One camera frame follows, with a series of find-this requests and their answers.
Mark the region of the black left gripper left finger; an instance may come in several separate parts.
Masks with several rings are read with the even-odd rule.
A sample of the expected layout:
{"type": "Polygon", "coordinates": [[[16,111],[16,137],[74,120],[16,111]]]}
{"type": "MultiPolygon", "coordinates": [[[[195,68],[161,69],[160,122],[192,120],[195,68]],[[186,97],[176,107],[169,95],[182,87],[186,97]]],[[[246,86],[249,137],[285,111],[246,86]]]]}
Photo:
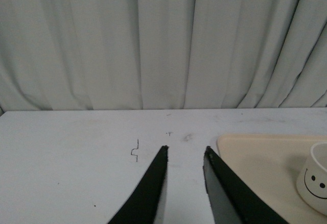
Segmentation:
{"type": "Polygon", "coordinates": [[[160,148],[138,185],[109,223],[163,223],[167,199],[168,149],[160,148]]]}

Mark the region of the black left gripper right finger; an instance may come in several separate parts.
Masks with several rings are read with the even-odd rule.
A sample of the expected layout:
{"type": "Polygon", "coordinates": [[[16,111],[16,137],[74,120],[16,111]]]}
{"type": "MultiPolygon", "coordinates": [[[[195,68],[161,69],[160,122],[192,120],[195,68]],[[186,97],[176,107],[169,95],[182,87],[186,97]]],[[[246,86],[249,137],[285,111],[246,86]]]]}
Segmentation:
{"type": "Polygon", "coordinates": [[[203,173],[215,223],[287,223],[210,146],[204,153],[203,173]]]}

